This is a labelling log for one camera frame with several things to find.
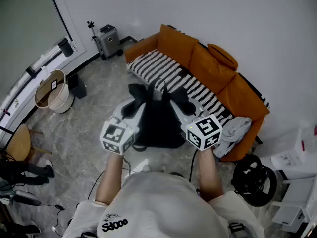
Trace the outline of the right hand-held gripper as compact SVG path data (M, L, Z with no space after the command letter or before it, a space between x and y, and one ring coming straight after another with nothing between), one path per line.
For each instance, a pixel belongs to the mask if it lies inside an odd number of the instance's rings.
M210 114L197 100L190 100L195 106L195 117L183 112L176 102L170 100L181 128L185 132L186 140L197 149L204 151L216 145L220 141L222 126L214 114Z

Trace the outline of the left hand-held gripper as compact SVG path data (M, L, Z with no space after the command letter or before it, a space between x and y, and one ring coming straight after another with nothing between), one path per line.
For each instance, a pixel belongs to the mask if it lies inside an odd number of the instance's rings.
M135 115L133 117L133 128L122 122L122 109L134 101ZM140 103L133 97L120 103L114 110L109 121L105 121L100 134L101 146L104 150L124 155L127 149L136 140L139 133L139 123L145 110L146 102Z

